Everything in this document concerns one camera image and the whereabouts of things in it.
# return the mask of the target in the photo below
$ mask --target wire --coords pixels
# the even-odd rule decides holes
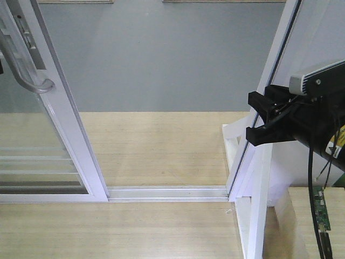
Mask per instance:
[[[326,189],[326,187],[327,187],[327,183],[328,183],[328,179],[329,179],[329,175],[330,175],[330,168],[332,166],[336,145],[338,143],[338,139],[340,136],[340,129],[341,129],[340,118],[339,118],[339,116],[334,116],[334,114],[333,114],[333,119],[334,119],[334,127],[336,128],[336,132],[334,134],[333,149],[332,149],[332,153],[331,153],[330,158],[329,158],[330,162],[329,162],[327,177],[326,177],[326,181],[325,181],[325,185],[323,186],[323,189]]]
[[[314,201],[314,194],[313,194],[313,153],[314,153],[314,144],[315,144],[315,129],[316,125],[318,124],[318,109],[315,107],[314,112],[314,127],[310,133],[310,140],[309,140],[309,158],[308,158],[308,191],[309,191],[309,202],[310,202],[310,212],[312,213],[313,219],[313,226],[315,232],[316,242],[318,244],[318,249],[320,253],[320,259],[325,259],[322,243],[319,234],[319,227],[318,222],[316,220],[316,211],[315,211],[315,201]]]
[[[276,113],[279,113],[279,112],[283,111],[285,108],[287,108],[287,107],[289,107],[289,106],[291,106],[291,105],[293,105],[293,104],[296,104],[296,103],[295,103],[295,100],[296,100],[297,98],[299,98],[299,96],[295,96],[295,97],[292,98],[289,102],[284,103],[284,104],[283,104],[279,109],[277,109],[275,112],[276,112]]]
[[[328,166],[328,164],[330,163],[331,160],[332,160],[331,157],[327,160],[327,163],[325,164],[325,166],[323,167],[323,169],[321,170],[321,172],[319,173],[319,175],[316,177],[316,180],[319,179],[319,177],[321,176],[321,174],[323,173],[323,171],[325,171],[326,167]]]

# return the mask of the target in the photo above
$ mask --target gray wall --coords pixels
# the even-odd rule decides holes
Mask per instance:
[[[247,111],[284,4],[40,7],[80,111]]]

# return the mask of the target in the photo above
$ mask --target wooden platform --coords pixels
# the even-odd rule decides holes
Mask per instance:
[[[326,188],[326,206],[331,231],[333,258],[345,258],[345,191],[343,188]],[[289,188],[275,207],[288,258],[319,258],[312,217],[310,213],[308,188]]]

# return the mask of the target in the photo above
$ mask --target sliding glass door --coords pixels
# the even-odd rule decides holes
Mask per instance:
[[[0,202],[108,201],[36,0],[0,0],[0,52]]]

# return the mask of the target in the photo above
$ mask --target light wood flooring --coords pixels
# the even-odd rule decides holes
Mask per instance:
[[[225,185],[222,124],[246,112],[83,112],[107,186]]]
[[[224,185],[221,125],[246,113],[82,113],[109,186]],[[0,205],[0,258],[242,258],[233,204]],[[286,258],[273,209],[264,259]]]

